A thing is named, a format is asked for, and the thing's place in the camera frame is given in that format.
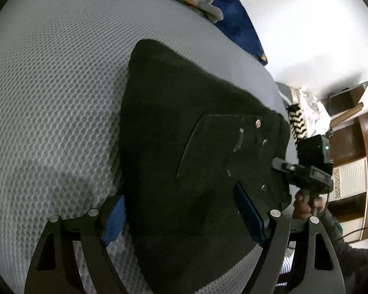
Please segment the person right hand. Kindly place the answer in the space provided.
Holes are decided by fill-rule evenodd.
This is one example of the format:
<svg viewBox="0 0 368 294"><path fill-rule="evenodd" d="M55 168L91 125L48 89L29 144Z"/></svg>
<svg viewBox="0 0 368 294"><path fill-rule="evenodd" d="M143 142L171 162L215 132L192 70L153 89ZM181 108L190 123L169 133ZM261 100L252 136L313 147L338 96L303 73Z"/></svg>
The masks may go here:
<svg viewBox="0 0 368 294"><path fill-rule="evenodd" d="M307 220L311 216L320 216L326 209L324 198L317 194L310 194L308 189L301 189L295 195L293 219Z"/></svg>

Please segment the person right forearm dark sleeve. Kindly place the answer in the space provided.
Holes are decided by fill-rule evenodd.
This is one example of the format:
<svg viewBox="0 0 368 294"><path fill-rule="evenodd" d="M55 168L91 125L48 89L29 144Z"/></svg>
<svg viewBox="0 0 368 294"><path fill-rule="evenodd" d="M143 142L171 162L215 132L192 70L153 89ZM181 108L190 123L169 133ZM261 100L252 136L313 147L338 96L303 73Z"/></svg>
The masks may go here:
<svg viewBox="0 0 368 294"><path fill-rule="evenodd" d="M337 220L329 210L319 217L334 247L347 293L368 293L368 249L351 247L342 239Z"/></svg>

